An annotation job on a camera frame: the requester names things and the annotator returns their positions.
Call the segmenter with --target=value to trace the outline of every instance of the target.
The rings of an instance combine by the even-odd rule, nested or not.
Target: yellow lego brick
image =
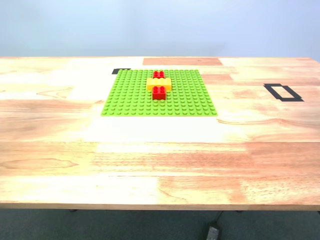
[[[165,87],[166,91],[171,91],[172,89],[172,84],[171,84],[171,78],[166,77],[166,78],[152,78],[148,77],[146,79],[146,90],[147,91],[152,91],[153,87]]]

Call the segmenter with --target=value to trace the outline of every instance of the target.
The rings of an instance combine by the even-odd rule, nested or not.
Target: wooden table
[[[218,117],[100,117],[117,68],[198,69]],[[0,58],[0,207],[320,210],[320,63]]]

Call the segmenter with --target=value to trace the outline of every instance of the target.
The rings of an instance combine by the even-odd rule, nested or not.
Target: red lego brick
[[[152,100],[166,100],[166,88],[164,86],[152,88]]]
[[[153,72],[153,79],[165,79],[165,72],[164,71],[154,71]]]

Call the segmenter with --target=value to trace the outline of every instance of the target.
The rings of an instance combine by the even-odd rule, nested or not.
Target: white wall
[[[320,62],[320,0],[1,0],[0,56]]]

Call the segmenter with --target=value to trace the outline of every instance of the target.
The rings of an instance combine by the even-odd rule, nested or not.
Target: lego baseplate
[[[164,71],[172,90],[166,100],[152,100],[147,78]],[[119,70],[101,116],[214,116],[217,111],[198,70]]]

